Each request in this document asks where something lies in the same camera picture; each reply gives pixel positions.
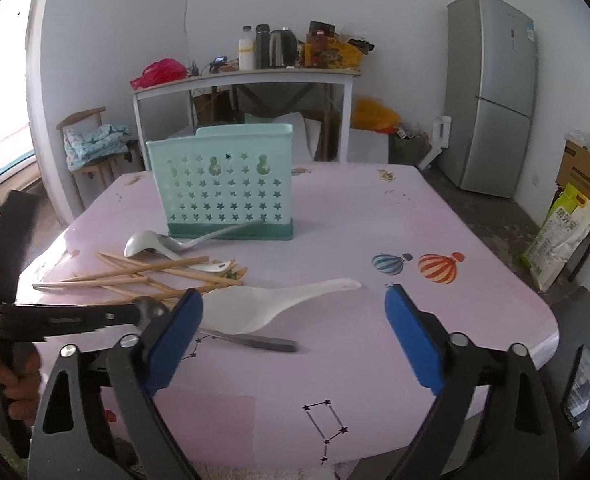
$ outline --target dark green base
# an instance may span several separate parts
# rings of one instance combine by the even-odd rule
[[[168,235],[173,238],[197,238],[233,224],[168,224]],[[242,227],[217,238],[223,240],[292,240],[293,220],[290,224],[259,224]]]

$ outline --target white bottle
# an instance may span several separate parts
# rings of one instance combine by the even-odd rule
[[[255,70],[255,35],[250,25],[245,25],[237,48],[240,70]]]

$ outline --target blue gripper pad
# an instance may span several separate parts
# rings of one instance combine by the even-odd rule
[[[144,389],[153,397],[166,388],[191,344],[201,323],[203,305],[199,292],[189,289],[172,310],[170,322],[150,349],[147,362],[149,376]]]
[[[386,317],[419,383],[437,396],[444,386],[443,363],[437,348],[420,320],[420,311],[400,285],[386,292]]]

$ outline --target screw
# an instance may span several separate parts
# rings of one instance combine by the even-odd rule
[[[520,357],[528,355],[528,349],[521,343],[513,343],[510,345],[510,349]]]
[[[78,351],[78,347],[75,345],[66,345],[62,350],[60,350],[60,355],[62,357],[71,357],[75,352]]]
[[[135,334],[127,334],[120,339],[120,346],[122,348],[130,348],[134,346],[140,338],[137,337]]]
[[[469,339],[461,332],[453,332],[450,334],[450,342],[455,346],[464,348],[465,346],[468,346]]]

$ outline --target black thermos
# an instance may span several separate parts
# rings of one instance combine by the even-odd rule
[[[270,67],[271,28],[261,23],[255,28],[255,68]]]

